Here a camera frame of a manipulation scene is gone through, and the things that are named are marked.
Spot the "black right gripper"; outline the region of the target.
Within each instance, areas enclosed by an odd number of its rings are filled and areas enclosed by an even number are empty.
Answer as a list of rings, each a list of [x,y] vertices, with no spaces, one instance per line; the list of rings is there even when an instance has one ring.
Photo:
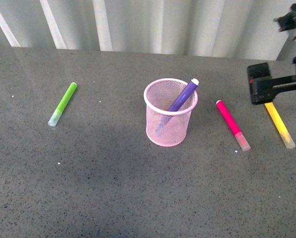
[[[296,42],[296,3],[291,5],[289,13],[273,19],[279,25],[279,32],[295,30],[293,41]],[[251,103],[260,105],[272,102],[283,92],[296,90],[296,74],[273,78],[268,63],[250,65],[247,68]]]

